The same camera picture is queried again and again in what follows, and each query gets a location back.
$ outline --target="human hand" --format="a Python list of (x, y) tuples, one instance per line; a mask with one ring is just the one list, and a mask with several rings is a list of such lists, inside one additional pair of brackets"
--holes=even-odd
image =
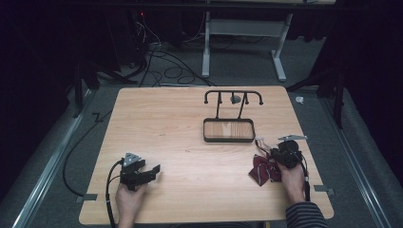
[(119, 228), (133, 227), (134, 218), (136, 218), (143, 203), (146, 187), (147, 184), (143, 184), (134, 192), (128, 190), (127, 185), (119, 183), (115, 197), (120, 215)]
[(294, 168), (287, 168), (278, 163), (281, 171), (281, 182), (287, 192), (288, 198), (292, 204), (305, 201), (304, 197), (304, 176), (302, 166), (298, 164)]

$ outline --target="striped sleeve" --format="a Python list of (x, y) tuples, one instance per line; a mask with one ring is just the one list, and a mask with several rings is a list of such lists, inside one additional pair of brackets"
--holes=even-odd
[(309, 201), (293, 204), (285, 210), (285, 216), (288, 228), (328, 227), (320, 209)]

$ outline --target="maroon cloth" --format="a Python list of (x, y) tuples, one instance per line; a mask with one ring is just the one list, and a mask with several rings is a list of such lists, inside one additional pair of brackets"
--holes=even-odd
[(281, 181), (281, 171), (274, 159), (266, 152), (266, 158), (255, 155), (253, 158), (253, 169), (249, 175), (255, 179), (259, 186), (265, 184), (268, 180), (271, 182)]

